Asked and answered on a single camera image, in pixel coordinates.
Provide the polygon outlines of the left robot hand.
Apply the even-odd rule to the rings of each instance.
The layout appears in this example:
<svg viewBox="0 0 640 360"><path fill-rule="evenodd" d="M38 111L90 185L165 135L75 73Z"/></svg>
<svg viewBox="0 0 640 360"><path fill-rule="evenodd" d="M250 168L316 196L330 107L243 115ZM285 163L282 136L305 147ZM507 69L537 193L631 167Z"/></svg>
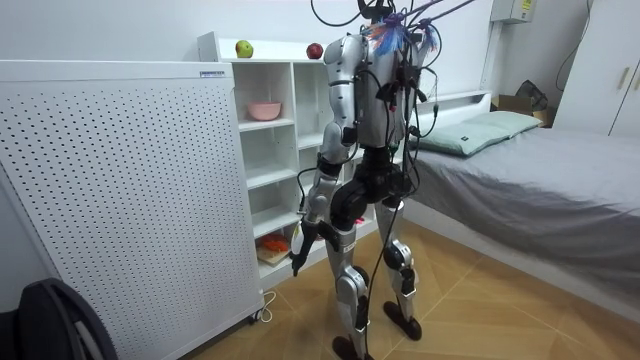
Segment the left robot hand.
<svg viewBox="0 0 640 360"><path fill-rule="evenodd" d="M291 243L291 260L293 276L297 277L300 269L306 263L312 245L318 237L317 223L302 219Z"/></svg>

